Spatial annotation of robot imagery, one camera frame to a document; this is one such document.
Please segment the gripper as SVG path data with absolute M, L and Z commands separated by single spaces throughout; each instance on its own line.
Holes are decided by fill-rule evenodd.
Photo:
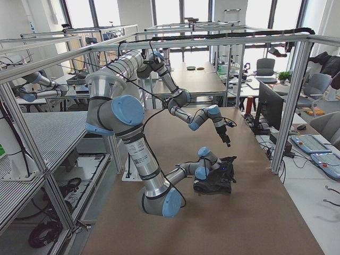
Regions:
M 233 128 L 236 127 L 236 123 L 231 120 L 221 119 L 218 121 L 214 121 L 214 126 L 216 132 L 219 134 L 220 138 L 222 139 L 223 143 L 225 143 L 228 147 L 231 146 L 231 141 L 229 136 L 227 135 L 227 126 Z
M 220 177 L 221 182 L 235 183 L 233 161 L 234 159 L 224 159 L 221 161 L 220 167 L 217 170 L 217 174 Z

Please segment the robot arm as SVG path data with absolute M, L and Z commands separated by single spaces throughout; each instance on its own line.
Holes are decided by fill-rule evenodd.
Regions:
M 227 126 L 234 126 L 233 122 L 226 122 L 222 117 L 218 105 L 211 105 L 199 109 L 195 115 L 191 115 L 182 109 L 183 106 L 191 102 L 191 94 L 181 89 L 171 76 L 169 69 L 165 65 L 165 60 L 159 52 L 149 54 L 148 58 L 143 61 L 144 66 L 138 71 L 138 77 L 148 76 L 151 72 L 156 72 L 162 79 L 163 84 L 170 90 L 171 98 L 167 101 L 167 109 L 173 116 L 178 117 L 188 124 L 188 127 L 195 131 L 207 120 L 212 120 L 217 134 L 228 147 L 231 141 L 227 135 Z
M 139 195 L 140 209 L 150 215 L 176 216 L 184 197 L 176 184 L 186 177 L 194 177 L 193 188 L 201 194 L 230 193 L 235 182 L 233 157 L 218 158 L 207 147 L 198 151 L 199 159 L 177 165 L 172 172 L 163 173 L 144 134 L 145 111 L 140 100 L 124 94 L 133 77 L 146 78 L 156 72 L 170 90 L 172 97 L 166 103 L 169 113 L 183 120 L 191 130 L 197 130 L 211 120 L 222 141 L 230 144 L 226 133 L 233 121 L 221 115 L 217 105 L 200 109 L 191 115 L 183 110 L 190 94 L 177 86 L 161 54 L 145 56 L 140 50 L 131 50 L 86 77 L 90 102 L 86 129 L 90 133 L 121 138 L 135 165 L 144 187 Z

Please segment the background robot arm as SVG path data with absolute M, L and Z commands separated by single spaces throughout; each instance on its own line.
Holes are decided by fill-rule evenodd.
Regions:
M 39 98 L 63 97 L 69 90 L 67 84 L 59 84 L 43 76 L 40 72 L 34 72 L 22 78 L 26 80 L 26 83 L 15 86 L 14 91 L 17 96 L 28 102 L 33 102 Z M 29 91 L 24 87 L 29 83 L 39 84 L 40 88 Z

